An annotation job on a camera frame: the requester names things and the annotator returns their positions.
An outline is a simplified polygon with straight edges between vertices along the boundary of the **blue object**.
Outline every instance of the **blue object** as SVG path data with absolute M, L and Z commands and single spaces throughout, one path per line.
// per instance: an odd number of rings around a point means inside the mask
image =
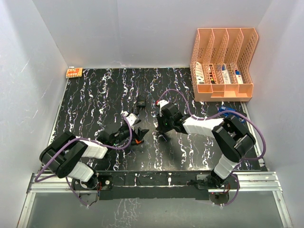
M 221 106 L 221 107 L 218 109 L 218 113 L 219 113 L 219 112 L 222 112 L 222 111 L 235 111 L 235 112 L 236 112 L 235 109 L 233 109 L 233 108 L 228 108 L 228 107 L 225 107 L 225 106 Z M 242 115 L 244 115 L 244 116 L 247 117 L 246 113 L 243 113 L 243 112 L 240 112 L 240 113 L 241 113 Z M 224 115 L 224 116 L 234 115 L 234 116 L 236 116 L 236 117 L 240 120 L 240 122 L 242 122 L 242 123 L 245 123 L 245 122 L 246 122 L 244 119 L 242 119 L 241 117 L 239 117 L 238 115 L 235 115 L 235 114 L 233 114 L 233 113 L 223 113 L 222 115 Z

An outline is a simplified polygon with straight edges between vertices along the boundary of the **aluminum frame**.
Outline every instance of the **aluminum frame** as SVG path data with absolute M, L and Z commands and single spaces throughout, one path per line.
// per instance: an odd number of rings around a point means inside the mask
M 241 102 L 242 108 L 244 113 L 247 114 L 248 119 L 250 119 L 249 114 L 248 114 L 248 110 L 247 110 L 247 106 L 244 102 Z M 51 139 L 52 139 L 52 134 L 56 125 L 56 121 L 57 121 L 57 117 L 60 111 L 60 107 L 61 105 L 58 107 L 58 111 L 57 111 L 57 115 L 54 121 L 54 125 L 52 128 L 52 132 L 48 141 L 48 144 L 50 144 Z M 249 130 L 250 132 L 253 134 L 253 136 L 255 138 L 256 134 L 255 131 L 253 129 L 253 127 L 248 124 Z M 257 156 L 261 155 L 261 149 L 259 147 L 259 143 L 257 142 L 255 144 L 255 150 L 256 150 L 256 154 Z M 259 160 L 260 166 L 264 166 L 264 160 L 260 159 Z M 282 223 L 284 228 L 293 228 L 287 207 L 285 205 L 285 201 L 282 195 L 282 188 L 281 188 L 281 184 L 279 182 L 279 179 L 277 177 L 276 172 L 260 172 L 260 171 L 246 171 L 246 172 L 236 172 L 239 182 L 240 182 L 240 189 L 239 191 L 272 191 L 274 198 L 275 198 L 275 202 L 277 205 L 277 209 L 278 212 L 280 214 Z M 51 175 L 51 173 L 49 172 L 45 172 L 44 174 L 41 175 L 41 177 L 46 177 Z M 36 193 L 72 193 L 71 190 L 69 189 L 68 184 L 66 183 L 65 179 L 59 179 L 57 177 L 52 177 L 49 178 L 43 182 L 39 182 L 39 183 L 35 183 L 34 182 L 34 178 L 36 177 L 36 174 L 33 174 L 31 177 L 31 181 L 28 187 L 28 192 L 27 192 L 27 197 L 20 215 L 20 219 L 17 225 L 17 228 L 26 228 L 28 221 L 29 221 L 29 217 L 30 217 L 30 213 L 33 207 L 33 203 L 35 201 L 35 196 Z M 218 192 L 218 191 L 222 191 L 222 190 L 218 190 L 218 189 L 210 189 L 209 192 Z M 96 191 L 92 191 L 92 190 L 84 190 L 84 191 L 76 191 L 78 194 L 79 193 L 96 193 Z

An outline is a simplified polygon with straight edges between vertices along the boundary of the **peach plastic organizer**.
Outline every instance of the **peach plastic organizer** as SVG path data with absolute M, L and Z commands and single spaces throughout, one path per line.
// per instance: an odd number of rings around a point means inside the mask
M 253 91 L 249 65 L 257 40 L 254 28 L 199 28 L 190 63 L 195 101 L 249 101 Z M 197 83 L 197 62 L 202 65 L 203 84 Z M 224 83 L 224 63 L 231 84 Z M 210 65 L 215 84 L 210 81 Z M 243 84 L 238 84 L 236 69 L 242 75 Z

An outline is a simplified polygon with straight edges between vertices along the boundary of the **robotic arm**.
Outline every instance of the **robotic arm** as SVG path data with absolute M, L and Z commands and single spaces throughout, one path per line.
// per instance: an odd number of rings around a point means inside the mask
M 156 104 L 160 113 L 156 116 L 158 130 L 166 133 L 172 129 L 184 134 L 201 134 L 215 138 L 223 154 L 211 175 L 204 181 L 196 181 L 198 188 L 220 188 L 232 174 L 235 166 L 256 143 L 253 135 L 234 115 L 225 119 L 199 121 L 190 115 L 182 115 L 177 106 L 165 100 Z
M 141 144 L 144 142 L 143 137 L 149 131 L 148 129 L 142 130 L 140 127 L 135 127 L 141 120 L 134 113 L 123 112 L 128 124 L 132 130 L 132 145 Z M 130 131 L 128 124 L 125 122 L 118 129 L 117 132 L 110 133 L 104 130 L 97 138 L 102 144 L 114 146 L 128 137 Z M 76 136 L 71 132 L 64 132 L 56 140 L 54 140 L 40 155 L 40 161 L 45 165 L 50 159 L 67 144 L 70 140 L 75 139 Z M 70 144 L 64 151 L 62 151 L 49 165 L 49 169 L 56 174 L 57 177 L 71 177 L 80 180 L 82 187 L 93 189 L 98 184 L 95 172 L 88 165 L 79 162 L 82 157 L 103 159 L 105 154 L 111 149 L 105 146 L 98 145 L 90 141 L 75 141 Z

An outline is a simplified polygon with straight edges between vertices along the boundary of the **black and white marble pattern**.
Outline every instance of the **black and white marble pattern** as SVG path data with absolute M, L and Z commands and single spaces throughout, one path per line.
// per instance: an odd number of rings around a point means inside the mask
M 91 139 L 105 128 L 116 131 L 122 123 L 121 113 L 135 107 L 138 95 L 145 95 L 147 106 L 140 111 L 142 122 L 138 124 L 150 129 L 145 143 L 110 151 L 102 160 L 82 158 L 82 162 L 96 171 L 212 170 L 222 155 L 214 139 L 175 131 L 163 136 L 155 131 L 159 109 L 154 104 L 169 88 L 180 90 L 197 116 L 211 116 L 222 105 L 242 110 L 240 102 L 195 102 L 189 68 L 84 69 L 81 78 L 68 81 L 53 138 L 66 130 Z M 186 113 L 179 94 L 167 93 L 165 99 Z M 256 157 L 254 149 L 247 156 Z M 258 161 L 251 161 L 240 169 L 260 170 L 260 166 Z

